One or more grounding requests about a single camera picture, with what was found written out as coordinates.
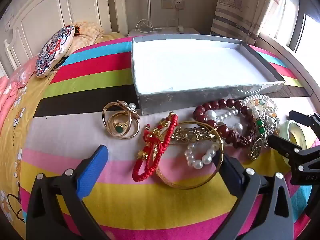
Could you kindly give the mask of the gold bangle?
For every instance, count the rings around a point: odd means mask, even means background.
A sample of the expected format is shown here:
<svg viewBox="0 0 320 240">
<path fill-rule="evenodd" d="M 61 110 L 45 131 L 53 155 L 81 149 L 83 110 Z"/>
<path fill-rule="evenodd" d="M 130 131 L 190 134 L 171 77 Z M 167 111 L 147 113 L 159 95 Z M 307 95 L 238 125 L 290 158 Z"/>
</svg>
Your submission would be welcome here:
<svg viewBox="0 0 320 240">
<path fill-rule="evenodd" d="M 175 129 L 204 127 L 216 135 L 214 140 L 195 143 L 176 143 L 177 153 L 163 154 L 162 160 L 155 169 L 157 176 L 169 187 L 189 190 L 208 183 L 218 172 L 224 158 L 223 140 L 216 129 L 198 121 L 182 121 Z"/>
</svg>

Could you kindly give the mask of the striped colourful blanket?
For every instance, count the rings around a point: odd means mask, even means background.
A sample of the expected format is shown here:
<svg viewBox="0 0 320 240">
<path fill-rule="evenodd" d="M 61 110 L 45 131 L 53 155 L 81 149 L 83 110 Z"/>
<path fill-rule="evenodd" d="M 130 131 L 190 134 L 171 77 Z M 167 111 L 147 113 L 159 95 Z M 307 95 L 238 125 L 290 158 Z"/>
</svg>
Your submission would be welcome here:
<svg viewBox="0 0 320 240">
<path fill-rule="evenodd" d="M 142 148 L 142 131 L 129 140 L 107 135 L 103 107 L 117 100 L 139 104 L 131 74 L 132 37 L 81 48 L 57 71 L 39 101 L 23 148 L 21 200 L 23 218 L 36 175 L 60 175 L 76 168 L 99 145 L 109 159 L 93 191 L 84 202 L 97 223 L 116 239 L 204 239 L 216 230 L 235 203 L 220 176 L 193 190 L 174 190 L 156 175 L 142 182 L 132 179 L 135 154 Z M 309 222 L 304 213 L 311 186 L 290 184 L 291 172 L 282 157 L 266 150 L 253 163 L 245 150 L 227 148 L 245 167 L 259 174 L 285 174 L 293 205 L 295 237 Z"/>
</svg>

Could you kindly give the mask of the yellow floral bed sheet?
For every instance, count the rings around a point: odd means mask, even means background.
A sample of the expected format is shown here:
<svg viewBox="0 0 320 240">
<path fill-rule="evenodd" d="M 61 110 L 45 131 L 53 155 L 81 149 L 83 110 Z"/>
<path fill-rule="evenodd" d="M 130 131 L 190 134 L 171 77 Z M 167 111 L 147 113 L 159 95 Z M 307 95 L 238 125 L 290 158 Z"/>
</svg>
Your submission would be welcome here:
<svg viewBox="0 0 320 240">
<path fill-rule="evenodd" d="M 57 70 L 39 79 L 33 74 L 22 88 L 15 88 L 1 115 L 1 211 L 15 233 L 25 238 L 25 222 L 20 197 L 23 147 L 44 91 Z"/>
</svg>

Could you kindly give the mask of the wall power socket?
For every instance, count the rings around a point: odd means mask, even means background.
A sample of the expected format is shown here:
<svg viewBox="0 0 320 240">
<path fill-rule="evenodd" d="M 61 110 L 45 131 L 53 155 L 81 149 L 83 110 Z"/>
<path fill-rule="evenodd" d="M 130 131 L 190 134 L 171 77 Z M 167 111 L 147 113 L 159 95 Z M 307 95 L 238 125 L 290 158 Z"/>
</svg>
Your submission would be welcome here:
<svg viewBox="0 0 320 240">
<path fill-rule="evenodd" d="M 184 10 L 184 0 L 161 0 L 162 9 Z"/>
</svg>

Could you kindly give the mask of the green jade bangle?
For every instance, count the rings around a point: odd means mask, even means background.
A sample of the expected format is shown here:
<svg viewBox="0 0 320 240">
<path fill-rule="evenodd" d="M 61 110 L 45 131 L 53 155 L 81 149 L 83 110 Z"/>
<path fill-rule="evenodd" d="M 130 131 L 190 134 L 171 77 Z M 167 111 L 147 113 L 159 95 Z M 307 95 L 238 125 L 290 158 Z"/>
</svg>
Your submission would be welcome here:
<svg viewBox="0 0 320 240">
<path fill-rule="evenodd" d="M 293 120 L 286 120 L 281 126 L 279 136 L 302 148 L 307 149 L 306 138 L 299 124 Z"/>
</svg>

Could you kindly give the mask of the gold scarf ring cluster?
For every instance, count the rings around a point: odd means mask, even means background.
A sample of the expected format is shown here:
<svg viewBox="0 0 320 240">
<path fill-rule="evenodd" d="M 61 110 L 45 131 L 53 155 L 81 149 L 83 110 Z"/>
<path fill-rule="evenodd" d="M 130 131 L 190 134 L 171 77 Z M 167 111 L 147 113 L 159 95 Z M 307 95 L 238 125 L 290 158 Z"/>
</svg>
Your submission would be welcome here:
<svg viewBox="0 0 320 240">
<path fill-rule="evenodd" d="M 136 104 L 125 101 L 108 103 L 102 111 L 102 121 L 108 134 L 116 139 L 129 140 L 140 132 L 140 116 Z"/>
</svg>

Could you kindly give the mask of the beige plush toy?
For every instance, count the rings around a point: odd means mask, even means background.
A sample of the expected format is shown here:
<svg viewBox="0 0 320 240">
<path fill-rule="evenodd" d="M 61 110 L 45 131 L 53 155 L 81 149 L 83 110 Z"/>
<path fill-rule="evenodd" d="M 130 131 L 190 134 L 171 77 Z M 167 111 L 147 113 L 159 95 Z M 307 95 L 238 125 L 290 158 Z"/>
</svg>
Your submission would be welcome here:
<svg viewBox="0 0 320 240">
<path fill-rule="evenodd" d="M 75 26 L 75 34 L 66 56 L 78 49 L 93 45 L 98 38 L 104 35 L 104 29 L 94 22 L 80 21 L 73 23 L 73 25 Z"/>
</svg>

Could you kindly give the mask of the patterned beige curtain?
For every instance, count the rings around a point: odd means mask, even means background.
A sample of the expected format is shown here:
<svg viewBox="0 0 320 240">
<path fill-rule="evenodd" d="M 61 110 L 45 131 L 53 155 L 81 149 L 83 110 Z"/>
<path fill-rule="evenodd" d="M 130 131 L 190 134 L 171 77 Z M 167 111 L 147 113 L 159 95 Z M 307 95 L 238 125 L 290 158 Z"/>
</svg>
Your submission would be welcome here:
<svg viewBox="0 0 320 240">
<path fill-rule="evenodd" d="M 254 45 L 267 25 L 271 7 L 278 2 L 279 0 L 217 0 L 210 34 Z"/>
</svg>

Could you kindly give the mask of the grey shallow jewelry box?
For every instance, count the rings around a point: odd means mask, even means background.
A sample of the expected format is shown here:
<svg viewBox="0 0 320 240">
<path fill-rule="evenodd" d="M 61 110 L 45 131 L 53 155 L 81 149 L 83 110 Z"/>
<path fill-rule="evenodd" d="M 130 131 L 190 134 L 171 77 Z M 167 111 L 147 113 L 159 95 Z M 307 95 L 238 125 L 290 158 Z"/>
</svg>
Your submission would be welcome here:
<svg viewBox="0 0 320 240">
<path fill-rule="evenodd" d="M 132 77 L 143 115 L 279 91 L 284 78 L 241 40 L 197 35 L 137 36 Z"/>
</svg>

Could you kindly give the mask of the white nightstand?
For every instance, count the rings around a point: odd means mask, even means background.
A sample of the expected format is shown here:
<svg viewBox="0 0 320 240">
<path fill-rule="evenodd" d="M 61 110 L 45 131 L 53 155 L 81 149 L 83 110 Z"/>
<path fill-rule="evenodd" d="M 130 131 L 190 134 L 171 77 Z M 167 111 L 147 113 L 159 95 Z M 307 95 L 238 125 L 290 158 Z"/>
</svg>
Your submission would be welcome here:
<svg viewBox="0 0 320 240">
<path fill-rule="evenodd" d="M 184 27 L 183 32 L 180 33 L 177 27 L 161 27 L 161 29 L 154 29 L 150 31 L 131 30 L 128 37 L 131 36 L 144 36 L 144 35 L 162 35 L 162 34 L 200 34 L 194 28 Z"/>
</svg>

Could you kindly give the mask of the window frame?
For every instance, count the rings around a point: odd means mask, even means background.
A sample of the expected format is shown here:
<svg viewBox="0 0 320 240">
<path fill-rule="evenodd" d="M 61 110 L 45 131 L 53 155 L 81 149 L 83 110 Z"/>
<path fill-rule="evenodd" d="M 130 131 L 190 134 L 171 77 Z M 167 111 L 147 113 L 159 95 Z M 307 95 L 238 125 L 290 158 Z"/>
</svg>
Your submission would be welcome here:
<svg viewBox="0 0 320 240">
<path fill-rule="evenodd" d="M 255 43 L 276 54 L 319 98 L 319 0 L 273 0 Z"/>
</svg>

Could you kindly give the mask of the white wooden headboard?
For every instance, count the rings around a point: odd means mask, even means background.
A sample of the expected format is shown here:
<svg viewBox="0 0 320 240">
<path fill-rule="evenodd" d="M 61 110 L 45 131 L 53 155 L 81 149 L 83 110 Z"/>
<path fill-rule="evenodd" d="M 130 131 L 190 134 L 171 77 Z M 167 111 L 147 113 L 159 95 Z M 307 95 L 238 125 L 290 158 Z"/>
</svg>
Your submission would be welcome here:
<svg viewBox="0 0 320 240">
<path fill-rule="evenodd" d="M 12 39 L 2 39 L 12 69 L 24 65 L 65 25 L 89 21 L 107 33 L 128 34 L 125 0 L 29 0 L 6 29 Z"/>
</svg>

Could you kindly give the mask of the round embroidered cushion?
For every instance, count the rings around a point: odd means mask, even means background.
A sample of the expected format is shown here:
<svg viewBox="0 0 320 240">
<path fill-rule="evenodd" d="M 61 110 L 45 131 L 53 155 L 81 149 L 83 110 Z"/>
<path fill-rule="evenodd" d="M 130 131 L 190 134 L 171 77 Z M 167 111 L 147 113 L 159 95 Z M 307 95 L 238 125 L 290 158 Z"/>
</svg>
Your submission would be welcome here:
<svg viewBox="0 0 320 240">
<path fill-rule="evenodd" d="M 75 26 L 67 25 L 56 32 L 42 47 L 35 67 L 38 78 L 47 76 L 64 57 L 72 44 Z"/>
</svg>

